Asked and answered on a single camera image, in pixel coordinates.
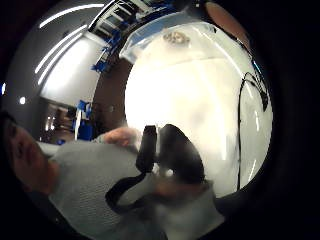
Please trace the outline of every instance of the desk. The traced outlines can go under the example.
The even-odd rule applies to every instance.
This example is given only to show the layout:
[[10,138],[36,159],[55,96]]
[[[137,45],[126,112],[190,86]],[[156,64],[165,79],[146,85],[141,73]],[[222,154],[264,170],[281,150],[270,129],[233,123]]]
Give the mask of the desk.
[[[163,127],[170,123],[179,127],[198,149],[206,178],[214,180],[219,197],[236,191],[239,169],[237,109],[242,82],[239,73],[254,70],[247,53],[222,31],[217,33],[220,40],[214,35],[217,41],[212,40],[213,37],[200,41],[199,33],[205,33],[207,37],[213,33],[195,26],[176,28],[190,38],[191,45],[168,44],[160,34],[140,52],[126,86],[125,113],[128,125],[141,132],[145,125]],[[252,109],[261,104],[259,95],[248,88],[245,102],[252,106],[248,112],[243,112],[246,120],[251,119]],[[251,121],[253,126],[248,125],[249,132],[257,132],[255,120]],[[264,134],[246,136],[265,139]],[[269,140],[263,142],[265,146],[257,147],[263,149],[262,154],[256,153],[260,162],[264,161]],[[252,160],[244,165],[246,174],[252,168]]]

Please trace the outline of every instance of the white wall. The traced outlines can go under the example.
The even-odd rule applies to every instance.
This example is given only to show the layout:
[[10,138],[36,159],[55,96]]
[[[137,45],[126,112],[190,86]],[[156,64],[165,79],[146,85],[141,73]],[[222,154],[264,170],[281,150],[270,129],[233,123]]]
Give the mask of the white wall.
[[41,96],[76,106],[79,99],[92,101],[100,74],[91,70],[102,46],[83,36],[60,58],[51,70]]

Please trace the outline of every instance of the blue chair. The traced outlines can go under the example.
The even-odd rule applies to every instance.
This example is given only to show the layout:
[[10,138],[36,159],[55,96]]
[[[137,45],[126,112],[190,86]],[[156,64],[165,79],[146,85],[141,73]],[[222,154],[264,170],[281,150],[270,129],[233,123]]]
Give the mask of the blue chair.
[[78,130],[78,139],[91,141],[93,135],[93,127],[88,123],[82,122]]

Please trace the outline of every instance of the ceiling light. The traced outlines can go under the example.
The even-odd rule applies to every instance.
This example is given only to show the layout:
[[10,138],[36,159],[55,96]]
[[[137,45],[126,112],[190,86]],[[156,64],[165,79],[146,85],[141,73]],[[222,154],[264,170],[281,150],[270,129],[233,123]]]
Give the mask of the ceiling light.
[[21,105],[24,105],[26,103],[26,98],[25,97],[21,97],[20,100],[19,100],[19,103]]
[[83,25],[82,27],[76,29],[75,31],[73,31],[72,33],[68,34],[65,38],[63,38],[61,41],[59,41],[40,61],[40,63],[38,64],[38,66],[36,67],[36,69],[34,70],[35,73],[38,73],[40,68],[43,66],[43,64],[48,60],[48,58],[65,42],[67,41],[69,38],[71,38],[72,36],[76,35],[78,32],[80,32],[81,30],[85,29],[87,27],[87,25]]
[[44,27],[45,25],[47,25],[48,23],[50,23],[54,19],[61,17],[63,15],[66,15],[68,13],[75,12],[75,11],[82,10],[82,9],[87,9],[87,8],[100,8],[103,6],[104,6],[104,4],[87,4],[87,5],[81,5],[81,6],[66,9],[66,10],[59,12],[59,13],[56,13],[53,16],[49,17],[48,19],[44,20],[42,23],[40,23],[39,28]]
[[60,49],[60,51],[54,56],[54,58],[52,58],[51,62],[48,64],[48,66],[46,67],[46,69],[43,71],[43,73],[41,74],[39,80],[38,80],[38,85],[40,85],[44,79],[44,77],[47,75],[49,69],[52,67],[52,65],[58,60],[58,58],[60,57],[60,55],[62,53],[64,53],[67,48],[73,44],[75,41],[77,41],[80,37],[82,36],[82,33],[79,33],[76,37],[74,37],[69,43],[67,43],[63,48]]
[[4,95],[5,92],[6,92],[6,83],[3,83],[1,87],[1,94]]

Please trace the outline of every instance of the black strap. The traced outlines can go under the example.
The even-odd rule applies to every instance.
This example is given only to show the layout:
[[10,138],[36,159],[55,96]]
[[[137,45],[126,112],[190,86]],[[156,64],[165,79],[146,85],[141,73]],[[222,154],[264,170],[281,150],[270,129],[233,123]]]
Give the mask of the black strap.
[[119,205],[120,197],[134,185],[141,182],[146,173],[151,172],[154,164],[156,152],[157,132],[155,126],[146,126],[143,131],[141,147],[136,160],[136,167],[141,172],[136,177],[120,179],[105,195],[105,200],[109,207],[118,214],[124,214],[134,208],[142,207],[150,196],[145,196],[133,204]]
[[129,188],[132,188],[134,185],[141,182],[145,176],[145,173],[141,173],[136,177],[120,179],[105,195],[105,199],[109,207],[118,214],[124,214],[136,208],[134,203],[129,205],[119,205],[118,201]]

